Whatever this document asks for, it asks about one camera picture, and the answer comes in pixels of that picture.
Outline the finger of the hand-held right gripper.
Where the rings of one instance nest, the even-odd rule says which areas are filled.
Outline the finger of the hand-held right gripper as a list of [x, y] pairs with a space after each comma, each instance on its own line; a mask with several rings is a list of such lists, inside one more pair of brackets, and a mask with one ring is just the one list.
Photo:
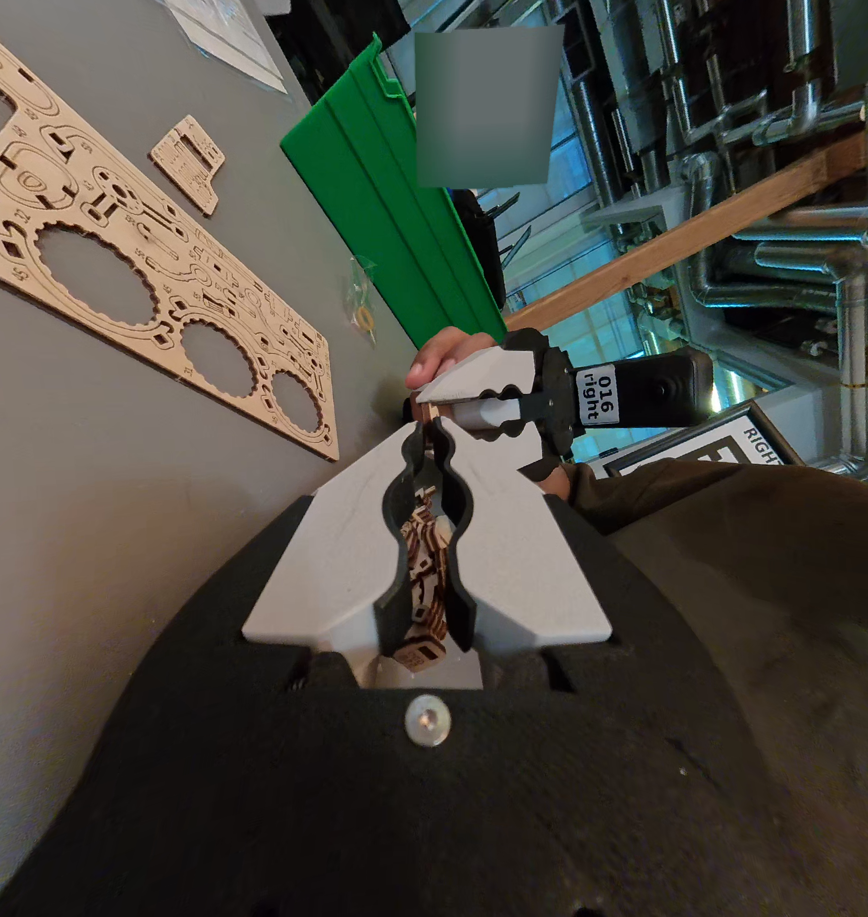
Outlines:
[[534, 438], [540, 442], [543, 432], [534, 413], [540, 407], [539, 397], [488, 397], [447, 405], [447, 417], [483, 441]]
[[458, 362], [413, 396], [418, 405], [452, 405], [479, 400], [491, 393], [530, 395], [536, 376], [532, 350], [493, 347]]

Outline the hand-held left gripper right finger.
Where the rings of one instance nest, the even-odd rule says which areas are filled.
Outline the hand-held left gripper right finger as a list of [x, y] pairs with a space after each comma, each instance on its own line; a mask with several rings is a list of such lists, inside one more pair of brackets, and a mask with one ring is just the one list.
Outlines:
[[435, 689], [478, 690], [486, 658], [606, 643], [613, 634], [543, 490], [451, 420], [434, 420], [441, 505], [454, 522], [447, 621], [455, 649]]

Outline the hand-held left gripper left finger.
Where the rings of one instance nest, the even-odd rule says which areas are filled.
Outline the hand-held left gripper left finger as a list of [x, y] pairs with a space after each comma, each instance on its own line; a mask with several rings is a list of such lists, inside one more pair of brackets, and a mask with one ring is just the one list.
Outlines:
[[402, 526], [416, 508], [424, 429], [400, 428], [307, 500], [243, 625], [252, 643], [335, 652], [362, 687], [412, 624]]

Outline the wooden model motorcycle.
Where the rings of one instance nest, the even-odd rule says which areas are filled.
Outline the wooden model motorcycle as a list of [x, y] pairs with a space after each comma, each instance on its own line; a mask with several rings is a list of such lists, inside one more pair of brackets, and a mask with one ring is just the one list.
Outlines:
[[433, 448], [420, 433], [421, 483], [414, 485], [412, 512], [401, 526], [407, 549], [411, 618], [405, 637], [393, 653], [394, 661], [411, 676], [444, 662], [448, 656], [448, 555], [453, 525], [440, 506], [440, 485], [431, 478], [428, 463]]

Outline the person's right forearm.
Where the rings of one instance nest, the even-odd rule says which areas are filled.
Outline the person's right forearm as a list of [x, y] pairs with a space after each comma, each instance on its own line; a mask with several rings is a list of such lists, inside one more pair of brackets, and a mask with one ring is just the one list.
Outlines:
[[807, 466], [663, 459], [616, 478], [566, 464], [541, 485], [635, 565], [768, 602], [812, 629], [868, 630], [868, 485]]

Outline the person's right hand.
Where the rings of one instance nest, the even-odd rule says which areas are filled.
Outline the person's right hand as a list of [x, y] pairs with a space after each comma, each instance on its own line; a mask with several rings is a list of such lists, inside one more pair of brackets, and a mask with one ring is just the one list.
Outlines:
[[493, 363], [501, 366], [506, 361], [506, 354], [497, 341], [484, 332], [470, 335], [458, 327], [440, 330], [418, 350], [405, 376], [409, 396], [402, 406], [401, 423], [424, 422], [431, 407], [436, 407], [443, 416], [456, 419], [458, 409], [463, 411], [467, 402], [479, 399], [480, 391], [476, 390], [470, 398], [463, 398], [460, 402], [417, 403], [417, 396], [425, 386], [444, 374], [451, 374], [455, 366], [464, 361], [474, 361], [476, 366], [490, 368]]

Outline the black framed sign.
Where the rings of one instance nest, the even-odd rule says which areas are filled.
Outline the black framed sign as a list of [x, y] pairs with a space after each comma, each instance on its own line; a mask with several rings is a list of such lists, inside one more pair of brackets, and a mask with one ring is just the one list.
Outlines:
[[604, 456], [594, 463], [595, 474], [623, 477], [664, 459], [768, 467], [804, 465], [757, 403], [748, 400], [696, 427]]

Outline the small clear plastic bag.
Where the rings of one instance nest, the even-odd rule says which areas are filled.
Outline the small clear plastic bag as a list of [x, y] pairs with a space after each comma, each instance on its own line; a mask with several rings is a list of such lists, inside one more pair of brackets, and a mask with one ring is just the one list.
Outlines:
[[375, 347], [377, 320], [372, 301], [372, 275], [376, 265], [368, 258], [352, 255], [349, 261], [349, 285], [345, 293], [345, 310], [351, 326]]

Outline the wooden beam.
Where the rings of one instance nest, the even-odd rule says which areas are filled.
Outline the wooden beam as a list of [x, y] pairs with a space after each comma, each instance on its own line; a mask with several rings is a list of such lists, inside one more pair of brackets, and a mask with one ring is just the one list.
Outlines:
[[509, 316], [508, 331], [553, 327], [579, 312], [690, 258], [805, 197], [848, 178], [868, 163], [868, 132], [819, 148], [703, 213], [614, 258]]

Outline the green plastic bin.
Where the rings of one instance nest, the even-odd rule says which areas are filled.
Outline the green plastic bin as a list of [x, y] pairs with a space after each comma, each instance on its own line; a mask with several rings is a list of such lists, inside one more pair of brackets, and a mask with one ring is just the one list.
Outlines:
[[408, 338], [507, 327], [448, 192], [417, 184], [417, 124], [377, 33], [280, 141]]

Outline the cluster of metal pipes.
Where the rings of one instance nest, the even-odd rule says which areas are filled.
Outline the cluster of metal pipes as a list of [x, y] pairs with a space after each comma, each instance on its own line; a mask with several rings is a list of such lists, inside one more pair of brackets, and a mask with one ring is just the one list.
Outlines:
[[[612, 260], [868, 132], [868, 2], [578, 6], [592, 56], [566, 76]], [[601, 303], [620, 295], [655, 347], [826, 364], [838, 432], [816, 453], [868, 480], [868, 163]]]

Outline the large wooden puzzle sheet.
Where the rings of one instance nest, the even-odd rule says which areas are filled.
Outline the large wooden puzzle sheet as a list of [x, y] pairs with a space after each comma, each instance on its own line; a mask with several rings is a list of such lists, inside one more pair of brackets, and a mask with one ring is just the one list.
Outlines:
[[[328, 342], [0, 43], [0, 283], [329, 461], [339, 459]], [[40, 235], [71, 230], [142, 282], [140, 324], [53, 277]], [[234, 344], [251, 377], [228, 395], [195, 368], [188, 327]]]

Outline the person's olive shirt torso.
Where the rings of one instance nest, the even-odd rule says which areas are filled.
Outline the person's olive shirt torso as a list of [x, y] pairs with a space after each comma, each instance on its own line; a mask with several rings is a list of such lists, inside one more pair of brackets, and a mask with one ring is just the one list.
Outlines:
[[613, 544], [726, 675], [788, 798], [804, 876], [868, 915], [868, 518], [749, 540], [644, 520]]

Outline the small wooden puzzle sheet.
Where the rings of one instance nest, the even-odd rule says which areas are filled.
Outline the small wooden puzzle sheet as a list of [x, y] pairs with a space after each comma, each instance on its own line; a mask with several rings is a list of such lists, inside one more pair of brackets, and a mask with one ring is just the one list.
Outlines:
[[183, 117], [154, 145], [149, 159], [204, 216], [214, 214], [219, 197], [213, 179], [226, 157], [199, 121]]

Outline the instruction sheet in plastic sleeve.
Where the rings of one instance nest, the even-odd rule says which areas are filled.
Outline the instruction sheet in plastic sleeve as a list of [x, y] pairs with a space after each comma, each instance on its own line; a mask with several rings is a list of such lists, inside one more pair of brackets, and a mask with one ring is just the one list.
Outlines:
[[283, 77], [240, 1], [162, 1], [201, 52], [274, 91], [287, 94]]

